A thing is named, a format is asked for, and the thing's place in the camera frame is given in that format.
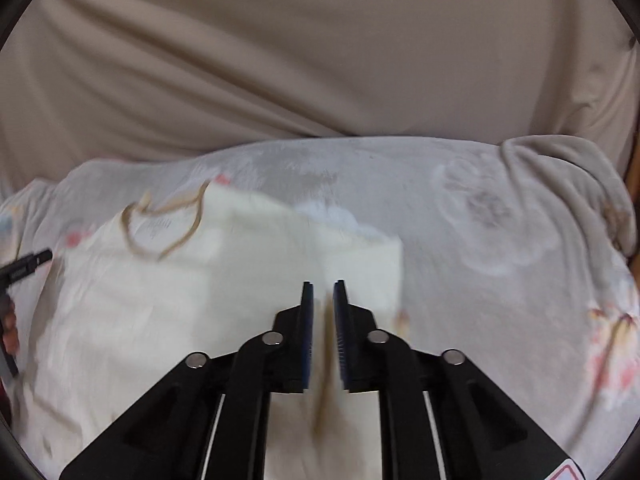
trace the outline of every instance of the white blanket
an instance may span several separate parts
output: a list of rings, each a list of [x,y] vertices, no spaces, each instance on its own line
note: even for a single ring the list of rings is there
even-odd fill
[[[616,171],[590,142],[295,140],[171,164],[95,161],[57,186],[34,183],[4,207],[26,213],[23,251],[73,245],[146,191],[159,205],[216,177],[398,235],[412,345],[464,351],[588,480],[628,437],[640,416],[638,294],[625,266],[635,217]],[[29,310],[43,279],[13,291],[22,370],[33,355]]]

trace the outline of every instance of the black handle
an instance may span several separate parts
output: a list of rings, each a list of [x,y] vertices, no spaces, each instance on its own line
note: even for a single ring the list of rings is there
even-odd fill
[[[4,319],[4,316],[11,311],[10,305],[11,298],[9,298],[9,295],[5,292],[0,296],[0,348],[2,349],[2,356],[4,357],[11,375],[16,377],[18,375],[18,367],[15,364],[14,356],[7,353],[6,347],[4,346],[4,339],[2,338],[4,335],[4,325],[2,324],[2,320]]]

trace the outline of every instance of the black tool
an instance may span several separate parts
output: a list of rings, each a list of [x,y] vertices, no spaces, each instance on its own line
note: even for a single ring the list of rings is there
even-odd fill
[[[30,276],[35,270],[42,264],[50,261],[53,257],[51,250],[46,249],[38,254],[27,254],[14,262],[5,265],[0,268],[0,319],[4,319],[4,316],[9,313],[11,299],[7,294],[7,289],[14,283],[23,280],[27,276]],[[2,356],[6,362],[9,372],[12,377],[18,375],[18,367],[15,364],[13,356],[6,352],[4,347],[4,341],[2,340],[2,334],[4,333],[4,327],[0,322],[0,348],[2,349]]]
[[[412,350],[342,281],[334,313],[344,388],[379,392],[383,480],[544,480],[569,458],[459,350]]]
[[[270,331],[238,352],[187,356],[60,479],[261,479],[271,393],[308,387],[312,326],[313,287],[305,283],[300,305],[279,312]]]

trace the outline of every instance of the silver bolt head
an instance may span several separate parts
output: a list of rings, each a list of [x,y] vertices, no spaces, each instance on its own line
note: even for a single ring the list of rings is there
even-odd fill
[[[389,334],[384,330],[372,330],[367,334],[367,339],[372,343],[382,344],[389,341]]]
[[[284,338],[280,332],[267,332],[262,336],[262,342],[269,346],[279,345],[282,343],[283,339]]]
[[[202,368],[207,364],[207,356],[202,352],[194,352],[193,354],[187,355],[184,362],[189,368]]]
[[[447,363],[454,366],[461,365],[466,360],[465,355],[460,350],[455,349],[447,350],[442,356]]]

